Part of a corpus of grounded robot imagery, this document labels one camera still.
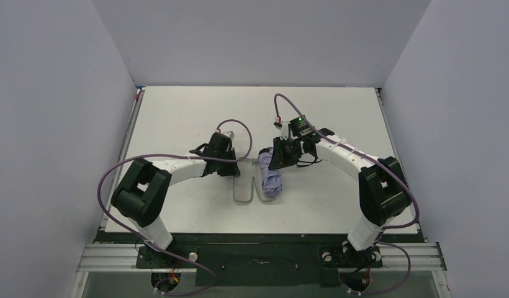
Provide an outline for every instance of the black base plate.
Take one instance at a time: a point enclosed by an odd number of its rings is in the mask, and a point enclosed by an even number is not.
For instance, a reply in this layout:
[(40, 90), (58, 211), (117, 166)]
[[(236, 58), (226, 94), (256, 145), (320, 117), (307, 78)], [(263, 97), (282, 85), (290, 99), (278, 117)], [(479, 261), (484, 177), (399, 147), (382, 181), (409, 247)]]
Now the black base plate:
[[(300, 284), (320, 284), (339, 286), (338, 268), (348, 266), (342, 257), (334, 257), (331, 262), (322, 260), (322, 253), (329, 251), (336, 256), (340, 246), (317, 243), (175, 243), (169, 251), (187, 257), (189, 253), (198, 255), (197, 262), (208, 267), (218, 275), (216, 286), (297, 286)], [(172, 268), (177, 259), (158, 253), (148, 246), (139, 249), (137, 268)], [(373, 267), (382, 266), (376, 262)], [(194, 268), (182, 263), (180, 268)], [(196, 286), (213, 282), (213, 277), (197, 268)]]

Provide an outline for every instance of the white tabletop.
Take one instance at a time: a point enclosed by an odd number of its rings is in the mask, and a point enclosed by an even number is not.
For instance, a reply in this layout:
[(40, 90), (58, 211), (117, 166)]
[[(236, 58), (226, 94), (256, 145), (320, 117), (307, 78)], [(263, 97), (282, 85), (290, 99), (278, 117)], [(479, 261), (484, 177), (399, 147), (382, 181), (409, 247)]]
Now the white tabletop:
[[(394, 152), (373, 88), (292, 87), (147, 87), (127, 156), (146, 153), (183, 154), (207, 143), (223, 119), (243, 121), (253, 134), (250, 157), (270, 147), (279, 131), (273, 127), (273, 95), (283, 93), (317, 128), (326, 127), (348, 143), (379, 157)], [(283, 120), (297, 117), (279, 101)], [(248, 149), (245, 130), (233, 130), (237, 156)], [(250, 195), (255, 174), (248, 162), (239, 163), (237, 194)], [(171, 232), (184, 233), (349, 233), (361, 217), (358, 183), (327, 162), (307, 168), (282, 169), (283, 191), (272, 203), (255, 195), (249, 204), (232, 198), (232, 179), (216, 174), (183, 181), (169, 188), (161, 218)], [(115, 208), (119, 220), (130, 224)], [(409, 222), (406, 209), (392, 225)], [(105, 231), (126, 232), (109, 220)], [(416, 233), (415, 226), (386, 233)]]

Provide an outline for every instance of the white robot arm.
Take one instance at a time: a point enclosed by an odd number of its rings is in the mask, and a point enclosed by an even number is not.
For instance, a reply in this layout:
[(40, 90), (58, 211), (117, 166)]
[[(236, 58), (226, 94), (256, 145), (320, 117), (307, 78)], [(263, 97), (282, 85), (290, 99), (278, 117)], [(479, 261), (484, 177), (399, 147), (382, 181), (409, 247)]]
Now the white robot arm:
[[(381, 237), (383, 228), (411, 204), (400, 185), (375, 163), (356, 155), (356, 151), (364, 152), (347, 144), (346, 140), (332, 131), (320, 130), (335, 144), (320, 138), (301, 117), (281, 123), (282, 125), (275, 123), (281, 130), (281, 136), (273, 140), (274, 154), (269, 169), (296, 165), (303, 154), (309, 153), (348, 173), (359, 183), (359, 200), (363, 216), (348, 234), (347, 241), (343, 243), (343, 249), (355, 252), (365, 251), (374, 246)], [(346, 148), (338, 146), (339, 143), (344, 144)], [(405, 181), (401, 167), (395, 158), (380, 159), (372, 155), (367, 156), (382, 163)]]
[(115, 189), (110, 203), (136, 226), (148, 242), (166, 249), (173, 237), (161, 220), (160, 212), (168, 188), (214, 172), (220, 176), (239, 175), (236, 163), (201, 159), (203, 156), (235, 160), (233, 139), (232, 132), (215, 132), (208, 144), (202, 144), (185, 154), (187, 159), (154, 162), (144, 158), (135, 160)]

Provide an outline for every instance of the purple cloth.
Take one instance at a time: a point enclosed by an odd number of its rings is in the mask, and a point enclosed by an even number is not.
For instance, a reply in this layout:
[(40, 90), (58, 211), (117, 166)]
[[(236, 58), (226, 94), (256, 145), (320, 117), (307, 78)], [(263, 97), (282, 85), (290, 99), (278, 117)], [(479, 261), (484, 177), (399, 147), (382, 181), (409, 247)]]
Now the purple cloth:
[(276, 197), (282, 192), (282, 175), (277, 169), (269, 169), (269, 163), (273, 157), (273, 148), (269, 152), (258, 155), (256, 162), (262, 169), (262, 190), (267, 197)]

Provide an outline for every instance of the white wall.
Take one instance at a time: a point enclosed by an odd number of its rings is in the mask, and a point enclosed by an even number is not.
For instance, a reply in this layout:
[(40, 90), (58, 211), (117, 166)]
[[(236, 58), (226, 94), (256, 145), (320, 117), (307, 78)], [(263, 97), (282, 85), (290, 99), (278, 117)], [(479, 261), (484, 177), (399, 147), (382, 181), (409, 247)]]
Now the white wall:
[(382, 91), (454, 297), (509, 297), (509, 0), (433, 0)]
[(138, 84), (382, 86), (430, 0), (92, 0)]
[(134, 95), (90, 1), (0, 1), (0, 297), (69, 294)]

